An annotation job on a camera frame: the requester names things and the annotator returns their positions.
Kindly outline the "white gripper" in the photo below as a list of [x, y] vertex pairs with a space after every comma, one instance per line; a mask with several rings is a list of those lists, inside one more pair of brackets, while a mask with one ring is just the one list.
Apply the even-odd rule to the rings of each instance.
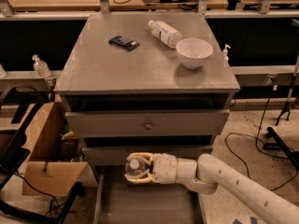
[[126, 160], [131, 161], [136, 159], [141, 161], [148, 166], [152, 166], [151, 175], [125, 175], [124, 177], [128, 182], [133, 184], [146, 184], [153, 181], [159, 184], [174, 184], [177, 178], [178, 172], [178, 161], [177, 158], [169, 154], [152, 154], [149, 152], [135, 152], [131, 153]]

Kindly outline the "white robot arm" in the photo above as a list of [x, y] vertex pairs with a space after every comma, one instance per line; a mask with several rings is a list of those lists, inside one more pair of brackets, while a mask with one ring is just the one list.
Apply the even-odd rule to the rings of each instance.
[[166, 153], [132, 153], [126, 158], [125, 178], [133, 184], [180, 184], [199, 194], [223, 187], [267, 224], [299, 224], [298, 206], [210, 154], [190, 160]]

